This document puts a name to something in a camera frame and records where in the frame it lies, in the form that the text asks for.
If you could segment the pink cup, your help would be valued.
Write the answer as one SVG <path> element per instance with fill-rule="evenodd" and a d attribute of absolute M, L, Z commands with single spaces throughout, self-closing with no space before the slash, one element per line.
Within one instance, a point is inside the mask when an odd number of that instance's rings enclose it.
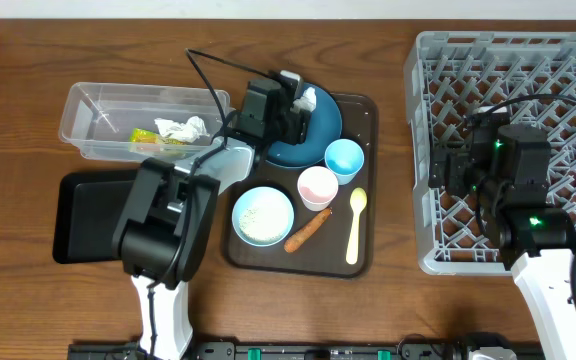
<path fill-rule="evenodd" d="M 312 166 L 298 177 L 297 190 L 304 206 L 311 211 L 325 209 L 338 193 L 338 180 L 328 168 Z"/>

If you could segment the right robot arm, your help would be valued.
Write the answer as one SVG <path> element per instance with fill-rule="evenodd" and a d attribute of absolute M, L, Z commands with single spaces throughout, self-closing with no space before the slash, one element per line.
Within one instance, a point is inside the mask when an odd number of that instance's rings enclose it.
<path fill-rule="evenodd" d="M 499 250 L 548 359 L 576 359 L 576 227 L 547 202 L 551 145 L 545 131 L 477 114 L 462 147 L 430 152 L 429 185 L 471 195 L 481 234 Z"/>

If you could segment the light blue cup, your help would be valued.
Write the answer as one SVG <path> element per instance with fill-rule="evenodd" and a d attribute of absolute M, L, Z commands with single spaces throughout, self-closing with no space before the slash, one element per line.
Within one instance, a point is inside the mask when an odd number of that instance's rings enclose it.
<path fill-rule="evenodd" d="M 340 185 L 351 182 L 364 165 L 364 152 L 353 140 L 338 139 L 325 150 L 325 166 L 336 176 Z"/>

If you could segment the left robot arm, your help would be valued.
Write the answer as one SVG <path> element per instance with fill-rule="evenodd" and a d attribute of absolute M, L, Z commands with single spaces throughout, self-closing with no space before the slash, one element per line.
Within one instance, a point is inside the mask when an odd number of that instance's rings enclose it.
<path fill-rule="evenodd" d="M 210 145 L 184 159 L 141 163 L 112 238 L 140 299 L 138 358 L 183 357 L 193 336 L 188 283 L 205 254 L 218 196 L 246 179 L 273 143 L 303 143 L 316 106 L 314 87 L 300 80 L 256 79 Z"/>

